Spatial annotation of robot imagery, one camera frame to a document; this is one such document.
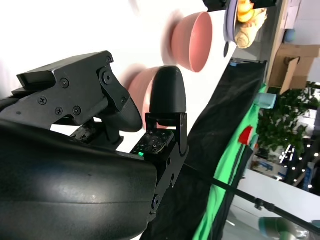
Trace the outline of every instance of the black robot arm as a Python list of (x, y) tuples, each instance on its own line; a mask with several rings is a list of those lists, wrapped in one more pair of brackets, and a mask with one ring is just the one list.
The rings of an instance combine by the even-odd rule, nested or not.
[[(1, 239), (125, 240), (156, 217), (189, 151), (184, 81), (175, 66), (159, 70), (146, 134), (117, 152), (119, 131), (142, 120), (112, 62), (105, 51), (29, 71), (0, 101)], [(52, 124), (81, 127), (65, 136)]]

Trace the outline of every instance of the potted plant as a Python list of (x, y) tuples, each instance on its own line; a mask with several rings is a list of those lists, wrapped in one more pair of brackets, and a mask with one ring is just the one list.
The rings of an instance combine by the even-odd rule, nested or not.
[(318, 109), (319, 102), (314, 97), (316, 85), (308, 82), (306, 89), (292, 89), (277, 96), (273, 109), (263, 109), (259, 115), (257, 134), (260, 148), (275, 151), (277, 147), (295, 147), (298, 155), (304, 152), (303, 137), (306, 126), (300, 125), (298, 117), (309, 109)]

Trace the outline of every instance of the white wall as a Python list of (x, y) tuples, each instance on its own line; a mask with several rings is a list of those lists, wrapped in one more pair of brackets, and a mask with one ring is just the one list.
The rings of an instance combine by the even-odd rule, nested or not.
[[(320, 220), (320, 197), (283, 182), (276, 181), (260, 173), (247, 170), (245, 179), (240, 181), (238, 189), (250, 195), (275, 204), (307, 222)], [(236, 218), (252, 228), (259, 229), (261, 217), (277, 217), (265, 209), (257, 210), (254, 204), (240, 197), (235, 197), (231, 206)]]
[[(302, 0), (295, 23), (297, 45), (320, 45), (320, 0)], [(310, 82), (320, 83), (320, 58), (316, 58), (311, 68)]]

